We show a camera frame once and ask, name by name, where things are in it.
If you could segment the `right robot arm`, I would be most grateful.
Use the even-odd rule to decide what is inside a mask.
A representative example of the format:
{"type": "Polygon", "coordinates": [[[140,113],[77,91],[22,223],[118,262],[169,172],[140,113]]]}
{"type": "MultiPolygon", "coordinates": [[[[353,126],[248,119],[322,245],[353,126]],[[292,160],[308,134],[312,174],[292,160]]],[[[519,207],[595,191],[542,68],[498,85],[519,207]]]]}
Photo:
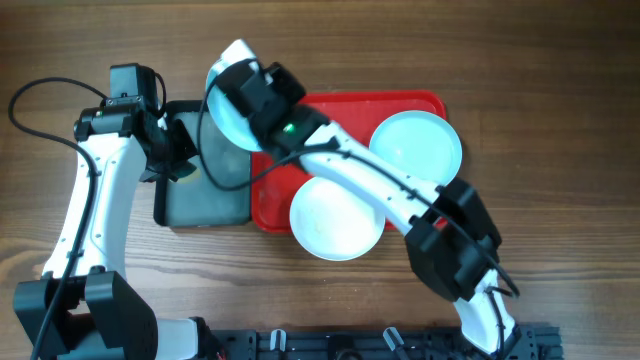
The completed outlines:
{"type": "Polygon", "coordinates": [[[475,189],[435,185],[390,165],[322,112],[301,104],[304,87],[281,64],[218,60],[205,99],[216,125],[256,141],[276,165],[294,164],[381,211],[403,234],[414,274],[451,301],[478,351],[505,357],[516,329],[503,295],[520,292],[499,264],[501,236],[475,189]]]}

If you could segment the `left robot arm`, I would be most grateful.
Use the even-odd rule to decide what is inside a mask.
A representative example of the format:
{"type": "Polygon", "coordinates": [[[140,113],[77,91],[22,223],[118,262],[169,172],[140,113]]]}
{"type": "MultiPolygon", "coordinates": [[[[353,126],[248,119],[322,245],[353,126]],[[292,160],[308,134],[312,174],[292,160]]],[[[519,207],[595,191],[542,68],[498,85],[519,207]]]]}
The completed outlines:
{"type": "Polygon", "coordinates": [[[129,285],[125,247],[136,187],[195,172],[185,126],[165,121],[162,77],[137,63],[110,69],[110,92],[82,111],[66,219],[41,277],[18,284],[14,312],[34,359],[196,359],[196,319],[166,320],[129,285]]]}

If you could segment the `green yellow sponge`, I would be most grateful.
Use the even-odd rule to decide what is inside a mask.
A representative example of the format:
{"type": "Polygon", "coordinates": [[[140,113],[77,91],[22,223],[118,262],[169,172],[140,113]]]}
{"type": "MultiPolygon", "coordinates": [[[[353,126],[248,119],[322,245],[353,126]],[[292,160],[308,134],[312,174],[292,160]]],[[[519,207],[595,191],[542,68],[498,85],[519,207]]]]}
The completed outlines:
{"type": "Polygon", "coordinates": [[[189,183],[201,176],[200,169],[190,162],[184,164],[175,174],[177,177],[176,183],[189,183]]]}

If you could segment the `light blue plate top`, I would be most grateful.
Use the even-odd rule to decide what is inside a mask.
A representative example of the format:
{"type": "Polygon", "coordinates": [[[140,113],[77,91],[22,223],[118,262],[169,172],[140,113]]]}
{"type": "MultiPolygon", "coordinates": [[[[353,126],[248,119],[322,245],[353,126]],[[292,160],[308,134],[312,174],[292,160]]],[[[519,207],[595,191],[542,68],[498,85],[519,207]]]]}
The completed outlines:
{"type": "MultiPolygon", "coordinates": [[[[243,60],[249,60],[249,68],[253,73],[259,72],[260,66],[256,54],[244,39],[237,39],[221,53],[219,59],[211,66],[205,88],[208,88],[228,67],[243,60]]],[[[207,96],[206,103],[214,123],[229,141],[246,151],[262,151],[251,132],[247,118],[240,114],[217,86],[207,96]]]]}

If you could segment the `white plate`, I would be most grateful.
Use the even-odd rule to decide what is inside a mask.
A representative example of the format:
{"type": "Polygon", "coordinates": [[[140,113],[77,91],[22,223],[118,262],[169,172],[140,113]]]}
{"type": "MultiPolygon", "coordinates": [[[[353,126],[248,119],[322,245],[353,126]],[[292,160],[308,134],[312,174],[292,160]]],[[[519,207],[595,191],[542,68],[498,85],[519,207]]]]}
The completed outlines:
{"type": "Polygon", "coordinates": [[[377,244],[386,218],[338,184],[314,177],[295,193],[289,223],[307,252],[324,260],[348,261],[377,244]]]}

